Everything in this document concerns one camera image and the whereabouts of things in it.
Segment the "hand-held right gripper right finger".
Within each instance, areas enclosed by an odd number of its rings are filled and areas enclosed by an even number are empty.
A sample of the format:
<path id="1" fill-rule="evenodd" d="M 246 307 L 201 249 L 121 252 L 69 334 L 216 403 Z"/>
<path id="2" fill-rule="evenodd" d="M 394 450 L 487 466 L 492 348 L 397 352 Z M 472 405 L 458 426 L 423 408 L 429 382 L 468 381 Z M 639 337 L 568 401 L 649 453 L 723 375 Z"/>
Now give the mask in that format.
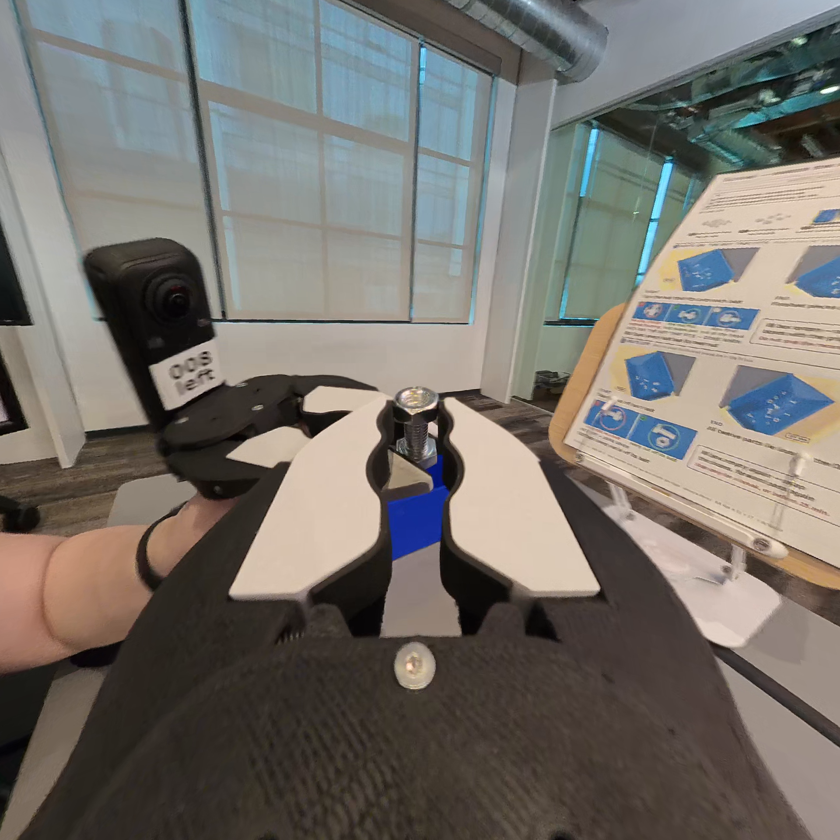
<path id="1" fill-rule="evenodd" d="M 448 497 L 439 576 L 463 634 L 512 604 L 528 621 L 539 602 L 599 595 L 601 586 L 540 459 L 453 396 L 437 420 Z"/>

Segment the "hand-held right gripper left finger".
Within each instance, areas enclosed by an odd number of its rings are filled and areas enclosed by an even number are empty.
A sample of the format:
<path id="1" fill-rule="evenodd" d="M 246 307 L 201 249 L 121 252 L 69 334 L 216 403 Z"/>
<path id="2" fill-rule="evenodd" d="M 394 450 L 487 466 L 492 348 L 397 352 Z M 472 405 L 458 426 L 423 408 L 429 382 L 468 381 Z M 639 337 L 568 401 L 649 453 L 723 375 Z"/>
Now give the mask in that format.
<path id="1" fill-rule="evenodd" d="M 392 436 L 392 400 L 376 394 L 303 447 L 230 586 L 232 601 L 331 605 L 372 631 L 392 578 L 382 497 Z"/>

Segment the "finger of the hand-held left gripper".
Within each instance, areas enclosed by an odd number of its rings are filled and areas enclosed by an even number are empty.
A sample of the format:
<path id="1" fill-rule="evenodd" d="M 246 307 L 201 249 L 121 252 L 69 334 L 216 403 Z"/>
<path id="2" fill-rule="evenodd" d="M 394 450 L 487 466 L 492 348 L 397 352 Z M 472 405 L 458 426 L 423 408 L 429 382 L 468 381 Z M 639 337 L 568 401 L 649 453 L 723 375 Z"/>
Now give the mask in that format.
<path id="1" fill-rule="evenodd" d="M 228 460 L 247 466 L 273 468 L 290 463 L 310 442 L 299 427 L 278 427 L 238 444 Z M 383 492 L 431 492 L 434 480 L 413 462 L 388 450 L 388 480 Z"/>
<path id="2" fill-rule="evenodd" d="M 319 385 L 301 399 L 301 413 L 306 415 L 345 414 L 371 403 L 387 403 L 389 397 L 376 390 L 348 386 Z"/>

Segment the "steel hex nut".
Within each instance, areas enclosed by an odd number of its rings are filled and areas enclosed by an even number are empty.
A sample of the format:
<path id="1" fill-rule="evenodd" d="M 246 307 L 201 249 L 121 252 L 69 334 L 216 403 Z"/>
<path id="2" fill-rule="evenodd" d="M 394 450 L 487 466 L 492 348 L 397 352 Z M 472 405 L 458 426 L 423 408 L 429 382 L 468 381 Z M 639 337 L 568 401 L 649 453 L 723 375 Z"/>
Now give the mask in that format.
<path id="1" fill-rule="evenodd" d="M 395 394 L 393 415 L 403 425 L 425 425 L 438 415 L 438 394 L 425 386 L 409 386 Z"/>

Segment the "thick steel bolt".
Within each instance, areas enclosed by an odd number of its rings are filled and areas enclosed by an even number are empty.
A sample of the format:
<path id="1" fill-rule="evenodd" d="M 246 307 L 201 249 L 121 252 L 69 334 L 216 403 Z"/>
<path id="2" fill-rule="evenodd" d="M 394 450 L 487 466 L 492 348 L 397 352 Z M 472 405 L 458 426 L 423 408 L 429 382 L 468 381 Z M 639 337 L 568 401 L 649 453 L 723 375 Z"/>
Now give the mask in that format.
<path id="1" fill-rule="evenodd" d="M 430 439 L 428 432 L 431 423 L 416 426 L 402 424 L 403 437 L 396 444 L 399 454 L 424 469 L 436 463 L 437 458 L 436 444 Z"/>

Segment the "blue plastic bin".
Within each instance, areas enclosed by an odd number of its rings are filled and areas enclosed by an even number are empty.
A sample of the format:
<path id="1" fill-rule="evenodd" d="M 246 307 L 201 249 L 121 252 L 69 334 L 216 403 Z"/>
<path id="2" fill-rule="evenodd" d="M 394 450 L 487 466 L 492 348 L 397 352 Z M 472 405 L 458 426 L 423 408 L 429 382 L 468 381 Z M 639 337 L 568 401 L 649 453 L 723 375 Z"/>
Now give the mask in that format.
<path id="1" fill-rule="evenodd" d="M 387 503 L 392 540 L 392 561 L 438 543 L 442 535 L 443 510 L 449 491 L 443 480 L 445 458 L 427 471 L 433 480 L 429 492 Z"/>

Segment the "person's left forearm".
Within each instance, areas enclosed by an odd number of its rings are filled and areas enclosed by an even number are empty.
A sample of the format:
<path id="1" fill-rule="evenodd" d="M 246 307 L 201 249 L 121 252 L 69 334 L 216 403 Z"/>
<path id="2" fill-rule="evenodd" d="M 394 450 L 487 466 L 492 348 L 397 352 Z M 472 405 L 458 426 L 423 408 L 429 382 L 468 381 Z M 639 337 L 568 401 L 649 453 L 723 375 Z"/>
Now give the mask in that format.
<path id="1" fill-rule="evenodd" d="M 151 598 L 137 572 L 144 529 L 61 538 L 1 535 L 1 672 L 122 641 Z"/>

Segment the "person's left hand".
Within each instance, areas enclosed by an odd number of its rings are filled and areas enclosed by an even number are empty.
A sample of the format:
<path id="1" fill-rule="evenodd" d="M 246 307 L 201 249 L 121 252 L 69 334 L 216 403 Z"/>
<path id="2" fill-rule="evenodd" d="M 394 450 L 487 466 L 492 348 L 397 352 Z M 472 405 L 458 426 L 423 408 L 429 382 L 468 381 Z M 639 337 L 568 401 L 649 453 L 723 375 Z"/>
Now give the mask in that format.
<path id="1" fill-rule="evenodd" d="M 154 578 L 162 580 L 171 573 L 235 504 L 236 499 L 210 500 L 196 494 L 178 512 L 159 520 L 145 543 L 146 565 Z"/>

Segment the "wooden display board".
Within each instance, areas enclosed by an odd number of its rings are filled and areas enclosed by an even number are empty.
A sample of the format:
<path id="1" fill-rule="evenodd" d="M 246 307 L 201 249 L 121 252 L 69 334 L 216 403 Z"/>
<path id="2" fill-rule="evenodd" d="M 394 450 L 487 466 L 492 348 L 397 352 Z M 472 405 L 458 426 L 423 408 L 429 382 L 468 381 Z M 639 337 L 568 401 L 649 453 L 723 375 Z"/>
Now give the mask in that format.
<path id="1" fill-rule="evenodd" d="M 563 462 L 592 474 L 595 474 L 595 469 L 583 466 L 582 457 L 579 456 L 578 450 L 567 444 L 565 439 L 577 414 L 590 394 L 596 375 L 602 367 L 606 351 L 613 340 L 614 332 L 617 330 L 626 309 L 627 305 L 625 303 L 616 305 L 595 323 L 549 425 L 549 442 L 554 452 Z M 829 563 L 793 548 L 787 548 L 786 555 L 780 558 L 763 553 L 755 546 L 758 538 L 732 537 L 721 530 L 724 526 L 723 522 L 709 517 L 701 520 L 701 515 L 706 516 L 708 514 L 706 511 L 691 506 L 687 507 L 687 512 L 679 511 L 676 506 L 679 499 L 676 497 L 663 493 L 656 488 L 632 490 L 628 479 L 619 478 L 617 485 L 624 490 L 629 490 L 632 497 L 645 500 L 646 503 L 658 511 L 664 512 L 681 522 L 689 522 L 695 530 L 701 530 L 719 540 L 725 540 L 745 549 L 747 556 L 779 570 L 792 579 L 834 592 L 839 589 L 839 569 Z"/>

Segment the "black chair caster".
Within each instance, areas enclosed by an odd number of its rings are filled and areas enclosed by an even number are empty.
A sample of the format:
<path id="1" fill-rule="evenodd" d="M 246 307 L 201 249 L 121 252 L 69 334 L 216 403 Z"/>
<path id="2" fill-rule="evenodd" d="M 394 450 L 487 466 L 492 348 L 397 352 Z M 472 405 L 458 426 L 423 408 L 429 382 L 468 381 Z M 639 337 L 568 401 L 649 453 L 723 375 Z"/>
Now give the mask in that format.
<path id="1" fill-rule="evenodd" d="M 0 502 L 3 532 L 24 534 L 37 529 L 40 524 L 40 512 L 37 507 L 5 496 L 1 496 Z"/>

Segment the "white board stand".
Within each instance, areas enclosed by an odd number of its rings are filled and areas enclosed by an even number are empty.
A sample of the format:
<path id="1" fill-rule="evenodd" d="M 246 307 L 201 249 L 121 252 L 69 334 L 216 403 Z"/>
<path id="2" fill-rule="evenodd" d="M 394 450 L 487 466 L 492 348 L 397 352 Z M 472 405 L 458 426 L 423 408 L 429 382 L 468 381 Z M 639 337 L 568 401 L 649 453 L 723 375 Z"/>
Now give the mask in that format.
<path id="1" fill-rule="evenodd" d="M 743 648 L 780 609 L 781 596 L 747 573 L 747 552 L 734 543 L 728 560 L 636 512 L 625 489 L 609 482 L 605 513 L 668 580 L 705 639 Z"/>

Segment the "printed instruction sheet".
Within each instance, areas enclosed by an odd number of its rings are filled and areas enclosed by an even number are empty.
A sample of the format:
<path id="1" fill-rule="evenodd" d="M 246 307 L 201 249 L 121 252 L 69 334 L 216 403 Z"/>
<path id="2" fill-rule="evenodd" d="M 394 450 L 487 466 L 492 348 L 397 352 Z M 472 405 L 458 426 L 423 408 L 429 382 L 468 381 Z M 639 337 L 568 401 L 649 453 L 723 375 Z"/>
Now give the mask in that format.
<path id="1" fill-rule="evenodd" d="M 838 567 L 839 163 L 716 176 L 565 436 L 641 495 Z"/>

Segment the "glass partition window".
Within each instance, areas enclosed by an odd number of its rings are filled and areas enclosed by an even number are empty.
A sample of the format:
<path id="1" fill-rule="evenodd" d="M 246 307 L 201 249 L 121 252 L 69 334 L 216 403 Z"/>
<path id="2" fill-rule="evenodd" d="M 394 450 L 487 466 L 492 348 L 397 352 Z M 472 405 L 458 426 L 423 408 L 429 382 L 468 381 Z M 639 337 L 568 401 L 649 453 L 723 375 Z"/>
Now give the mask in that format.
<path id="1" fill-rule="evenodd" d="M 674 157 L 596 122 L 551 138 L 561 164 L 553 195 L 562 199 L 544 320 L 585 326 L 631 296 L 704 182 Z"/>

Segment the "black framed wall panel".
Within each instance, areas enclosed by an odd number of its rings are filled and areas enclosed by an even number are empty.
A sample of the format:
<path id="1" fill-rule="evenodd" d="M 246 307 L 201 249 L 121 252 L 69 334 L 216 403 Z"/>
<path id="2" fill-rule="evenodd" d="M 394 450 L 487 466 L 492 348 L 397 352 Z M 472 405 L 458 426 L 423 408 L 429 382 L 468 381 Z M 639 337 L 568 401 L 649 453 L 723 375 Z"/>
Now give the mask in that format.
<path id="1" fill-rule="evenodd" d="M 20 286 L 18 273 L 1 228 L 1 324 L 27 327 L 32 325 L 28 305 Z"/>
<path id="2" fill-rule="evenodd" d="M 28 429 L 28 421 L 21 407 L 4 358 L 1 357 L 1 435 Z"/>

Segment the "silver ventilation duct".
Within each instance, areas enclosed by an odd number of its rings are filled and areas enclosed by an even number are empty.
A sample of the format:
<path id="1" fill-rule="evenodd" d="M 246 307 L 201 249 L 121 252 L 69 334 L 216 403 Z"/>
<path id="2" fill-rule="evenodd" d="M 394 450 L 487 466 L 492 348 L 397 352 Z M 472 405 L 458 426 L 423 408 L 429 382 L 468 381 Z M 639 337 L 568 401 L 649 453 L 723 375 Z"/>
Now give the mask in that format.
<path id="1" fill-rule="evenodd" d="M 602 62 L 609 31 L 578 2 L 450 1 L 512 44 L 550 65 L 564 84 L 589 78 Z"/>

